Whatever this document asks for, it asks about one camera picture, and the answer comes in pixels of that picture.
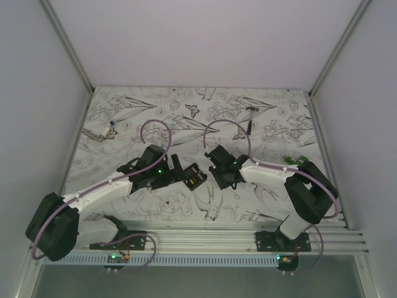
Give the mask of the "black fuse box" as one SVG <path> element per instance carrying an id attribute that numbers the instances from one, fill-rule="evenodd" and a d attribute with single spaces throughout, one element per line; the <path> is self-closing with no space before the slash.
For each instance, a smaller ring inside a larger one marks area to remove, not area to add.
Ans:
<path id="1" fill-rule="evenodd" d="M 196 190 L 207 181 L 207 175 L 199 169 L 197 163 L 191 164 L 188 168 L 183 170 L 183 173 L 185 174 L 184 184 L 190 191 Z"/>

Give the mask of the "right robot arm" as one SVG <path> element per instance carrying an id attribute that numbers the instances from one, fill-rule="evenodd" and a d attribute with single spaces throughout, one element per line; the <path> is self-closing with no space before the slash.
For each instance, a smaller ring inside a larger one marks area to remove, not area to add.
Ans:
<path id="1" fill-rule="evenodd" d="M 300 165 L 261 163 L 250 155 L 234 157 L 218 145 L 205 156 L 212 162 L 209 170 L 220 189 L 239 183 L 268 184 L 285 188 L 294 211 L 282 220 L 275 233 L 275 244 L 289 251 L 309 227 L 320 223 L 332 205 L 338 205 L 338 190 L 310 161 Z"/>

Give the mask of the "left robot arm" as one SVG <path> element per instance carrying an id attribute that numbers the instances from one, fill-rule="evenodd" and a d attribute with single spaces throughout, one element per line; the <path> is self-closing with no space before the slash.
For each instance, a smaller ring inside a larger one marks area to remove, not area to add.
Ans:
<path id="1" fill-rule="evenodd" d="M 81 246 L 122 248 L 132 231 L 113 215 L 97 222 L 88 222 L 88 216 L 139 189 L 159 189 L 184 178 L 176 154 L 167 156 L 166 150 L 150 145 L 141 157 L 119 166 L 108 178 L 85 190 L 64 196 L 47 194 L 25 231 L 32 242 L 32 258 L 39 260 L 36 252 L 41 251 L 43 257 L 58 261 Z"/>

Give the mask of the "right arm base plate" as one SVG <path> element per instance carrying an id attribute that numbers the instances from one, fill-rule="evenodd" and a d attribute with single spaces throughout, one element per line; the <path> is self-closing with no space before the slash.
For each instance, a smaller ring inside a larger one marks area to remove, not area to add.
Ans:
<path id="1" fill-rule="evenodd" d="M 257 251 L 293 253 L 296 248 L 298 249 L 298 252 L 311 251 L 309 235 L 305 232 L 299 234 L 299 236 L 294 240 L 287 238 L 279 230 L 276 230 L 275 232 L 256 232 L 255 244 Z"/>

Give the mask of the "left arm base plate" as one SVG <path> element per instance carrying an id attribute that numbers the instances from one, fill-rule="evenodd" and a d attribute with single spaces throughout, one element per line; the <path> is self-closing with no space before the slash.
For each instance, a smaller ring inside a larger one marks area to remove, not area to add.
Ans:
<path id="1" fill-rule="evenodd" d="M 146 245 L 145 231 L 119 231 L 111 240 L 89 245 L 90 250 L 144 250 Z"/>

